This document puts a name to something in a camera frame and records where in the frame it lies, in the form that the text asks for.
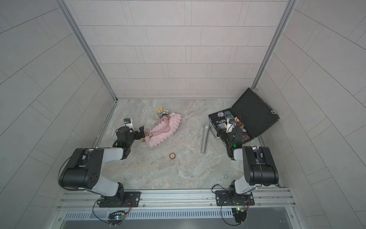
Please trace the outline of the pink quilted bag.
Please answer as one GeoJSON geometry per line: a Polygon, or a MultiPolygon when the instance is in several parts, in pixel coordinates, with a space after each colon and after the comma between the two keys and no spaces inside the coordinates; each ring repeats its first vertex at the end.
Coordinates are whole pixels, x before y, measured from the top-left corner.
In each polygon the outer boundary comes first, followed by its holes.
{"type": "Polygon", "coordinates": [[[170,138],[178,129],[182,120],[180,114],[171,113],[156,120],[157,126],[145,131],[145,143],[153,148],[170,138]]]}

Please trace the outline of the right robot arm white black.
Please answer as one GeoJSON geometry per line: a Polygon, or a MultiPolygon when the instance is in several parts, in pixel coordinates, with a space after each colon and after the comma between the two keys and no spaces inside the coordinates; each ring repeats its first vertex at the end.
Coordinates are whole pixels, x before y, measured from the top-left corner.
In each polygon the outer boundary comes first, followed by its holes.
{"type": "Polygon", "coordinates": [[[232,181],[228,189],[215,191],[217,206],[253,206],[252,192],[263,186],[276,185],[279,174],[275,166],[271,151],[268,147],[252,147],[243,145],[243,131],[241,129],[226,133],[220,129],[216,134],[227,149],[231,160],[243,162],[244,175],[232,181]]]}

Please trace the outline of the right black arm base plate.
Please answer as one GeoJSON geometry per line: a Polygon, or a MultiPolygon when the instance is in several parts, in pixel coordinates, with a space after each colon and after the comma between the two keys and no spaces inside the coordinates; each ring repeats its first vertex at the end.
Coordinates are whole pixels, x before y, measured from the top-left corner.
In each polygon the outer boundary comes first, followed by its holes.
{"type": "Polygon", "coordinates": [[[216,205],[221,206],[254,206],[254,198],[252,193],[250,194],[230,194],[226,190],[214,191],[216,205]]]}

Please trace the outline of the yellow duck keychain charm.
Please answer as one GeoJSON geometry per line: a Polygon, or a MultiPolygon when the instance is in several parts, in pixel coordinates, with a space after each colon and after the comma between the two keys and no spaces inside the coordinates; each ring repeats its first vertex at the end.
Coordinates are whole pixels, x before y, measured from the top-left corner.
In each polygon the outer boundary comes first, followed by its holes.
{"type": "Polygon", "coordinates": [[[158,110],[158,116],[159,118],[163,118],[164,116],[169,116],[169,111],[167,109],[160,108],[158,110]]]}

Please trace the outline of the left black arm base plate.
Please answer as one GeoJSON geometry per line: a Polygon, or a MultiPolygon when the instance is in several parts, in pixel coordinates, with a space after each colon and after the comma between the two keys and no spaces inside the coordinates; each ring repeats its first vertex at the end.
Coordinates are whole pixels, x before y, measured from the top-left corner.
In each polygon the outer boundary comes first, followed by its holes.
{"type": "Polygon", "coordinates": [[[138,191],[128,191],[122,193],[117,193],[113,197],[102,196],[100,200],[97,201],[97,205],[100,208],[137,208],[139,206],[141,198],[141,192],[138,191]]]}

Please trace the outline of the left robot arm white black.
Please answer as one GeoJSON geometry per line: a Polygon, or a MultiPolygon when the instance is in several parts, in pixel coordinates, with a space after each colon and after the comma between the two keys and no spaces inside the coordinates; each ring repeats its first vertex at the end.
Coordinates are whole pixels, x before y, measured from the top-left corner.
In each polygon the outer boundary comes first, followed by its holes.
{"type": "Polygon", "coordinates": [[[123,126],[116,130],[117,140],[111,148],[77,148],[62,173],[59,185],[64,189],[86,190],[101,196],[96,204],[100,208],[138,207],[141,192],[126,192],[120,182],[101,175],[104,163],[127,159],[135,140],[145,137],[144,127],[137,132],[123,126]]]}

